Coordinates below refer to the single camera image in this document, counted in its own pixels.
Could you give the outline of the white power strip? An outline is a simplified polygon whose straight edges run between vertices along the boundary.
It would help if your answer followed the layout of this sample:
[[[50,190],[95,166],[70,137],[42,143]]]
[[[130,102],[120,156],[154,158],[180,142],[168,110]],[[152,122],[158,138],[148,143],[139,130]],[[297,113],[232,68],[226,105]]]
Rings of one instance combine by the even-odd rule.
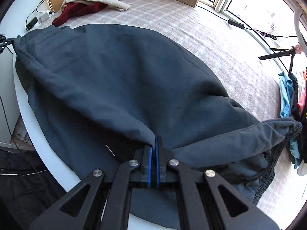
[[[54,14],[54,11],[46,10],[42,13],[42,15],[39,17],[38,22],[41,24],[47,19],[49,19]]]

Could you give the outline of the black jacket with zippers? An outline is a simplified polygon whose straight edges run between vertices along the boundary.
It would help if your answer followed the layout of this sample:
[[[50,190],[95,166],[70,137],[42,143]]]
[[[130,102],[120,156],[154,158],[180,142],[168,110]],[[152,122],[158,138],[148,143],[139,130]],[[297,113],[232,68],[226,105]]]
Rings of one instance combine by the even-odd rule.
[[[1,150],[1,229],[27,229],[65,193],[37,152]]]

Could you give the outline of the black power adapter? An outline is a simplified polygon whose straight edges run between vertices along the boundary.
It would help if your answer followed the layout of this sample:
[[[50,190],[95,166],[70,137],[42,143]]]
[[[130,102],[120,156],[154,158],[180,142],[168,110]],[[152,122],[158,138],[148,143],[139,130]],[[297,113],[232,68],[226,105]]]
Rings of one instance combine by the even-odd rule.
[[[26,30],[30,31],[38,23],[37,17],[31,19],[31,21],[26,23]]]

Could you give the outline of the pink garment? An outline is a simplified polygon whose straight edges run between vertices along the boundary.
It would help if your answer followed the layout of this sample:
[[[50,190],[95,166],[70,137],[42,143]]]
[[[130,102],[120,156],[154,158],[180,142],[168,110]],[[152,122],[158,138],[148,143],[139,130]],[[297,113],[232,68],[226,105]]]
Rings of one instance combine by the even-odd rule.
[[[306,70],[301,72],[301,77],[302,80],[300,81],[299,90],[298,90],[299,100],[297,102],[300,116],[303,114],[303,109],[305,106],[305,99],[306,99]]]

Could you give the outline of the dark red garment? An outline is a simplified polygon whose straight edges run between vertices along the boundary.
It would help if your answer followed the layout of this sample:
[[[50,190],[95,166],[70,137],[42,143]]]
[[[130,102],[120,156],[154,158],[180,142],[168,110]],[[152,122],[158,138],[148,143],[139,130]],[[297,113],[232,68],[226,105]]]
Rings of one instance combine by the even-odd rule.
[[[59,17],[53,20],[52,25],[59,27],[73,17],[95,14],[109,6],[113,0],[74,0],[65,4]]]

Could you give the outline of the light blue garment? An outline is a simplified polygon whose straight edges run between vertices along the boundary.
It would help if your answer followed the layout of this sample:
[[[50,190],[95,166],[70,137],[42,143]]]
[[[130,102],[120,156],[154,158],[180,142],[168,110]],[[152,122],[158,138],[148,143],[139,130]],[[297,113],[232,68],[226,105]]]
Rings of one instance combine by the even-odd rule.
[[[291,111],[291,96],[292,96],[292,80],[288,77],[288,75],[282,71],[279,73],[279,91],[281,97],[281,109],[280,109],[280,117],[286,118],[290,117]],[[290,155],[293,158],[294,169],[299,167],[299,148],[297,144],[297,140],[292,138],[289,144]]]

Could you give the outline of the pink plaid table cloth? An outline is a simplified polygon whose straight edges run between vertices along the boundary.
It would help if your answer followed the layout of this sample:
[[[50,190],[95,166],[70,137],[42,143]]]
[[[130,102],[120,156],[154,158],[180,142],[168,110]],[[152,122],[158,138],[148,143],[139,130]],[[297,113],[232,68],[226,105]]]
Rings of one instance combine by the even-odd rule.
[[[66,25],[111,23],[157,31],[201,59],[220,79],[229,96],[258,120],[279,117],[278,75],[273,60],[260,61],[264,48],[246,31],[229,25],[210,9],[175,0],[124,0],[125,12],[112,8],[74,17]]]

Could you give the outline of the dark grey trousers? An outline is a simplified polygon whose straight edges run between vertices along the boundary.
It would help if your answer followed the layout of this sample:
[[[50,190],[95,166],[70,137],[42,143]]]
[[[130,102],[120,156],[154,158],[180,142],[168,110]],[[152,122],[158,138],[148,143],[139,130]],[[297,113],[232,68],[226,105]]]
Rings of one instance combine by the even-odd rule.
[[[195,55],[133,26],[49,26],[15,38],[16,71],[39,126],[80,178],[152,148],[150,185],[132,188],[129,215],[181,229],[176,192],[158,188],[156,138],[192,170],[213,170],[254,206],[273,151],[301,131],[291,118],[258,121]]]

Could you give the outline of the black garment with yellow stripes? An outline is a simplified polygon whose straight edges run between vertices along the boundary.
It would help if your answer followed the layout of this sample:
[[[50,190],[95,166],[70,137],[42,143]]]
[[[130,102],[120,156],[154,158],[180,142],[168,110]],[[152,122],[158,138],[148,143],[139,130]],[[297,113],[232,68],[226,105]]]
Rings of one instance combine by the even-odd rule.
[[[299,73],[300,79],[290,73],[292,81],[292,95],[290,103],[290,116],[296,121],[303,121],[306,118],[306,69]]]

